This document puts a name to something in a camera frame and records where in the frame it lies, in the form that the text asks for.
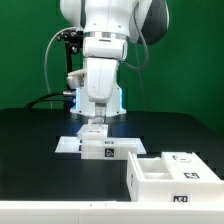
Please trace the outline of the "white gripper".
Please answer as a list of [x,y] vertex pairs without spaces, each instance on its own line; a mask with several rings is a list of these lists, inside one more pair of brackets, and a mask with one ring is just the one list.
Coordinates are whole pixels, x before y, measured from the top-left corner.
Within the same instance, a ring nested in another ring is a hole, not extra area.
[[105,122],[106,104],[112,95],[118,65],[115,59],[87,58],[83,69],[68,74],[69,87],[85,86],[89,101],[95,102],[95,122]]

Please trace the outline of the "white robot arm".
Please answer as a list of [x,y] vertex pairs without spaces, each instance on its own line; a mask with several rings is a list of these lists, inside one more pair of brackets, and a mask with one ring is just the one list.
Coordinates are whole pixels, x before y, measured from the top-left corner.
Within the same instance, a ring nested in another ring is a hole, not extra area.
[[73,111],[97,123],[123,114],[116,77],[128,44],[147,47],[160,41],[169,26],[166,0],[60,0],[64,18],[83,34],[83,68],[68,74],[78,91]]

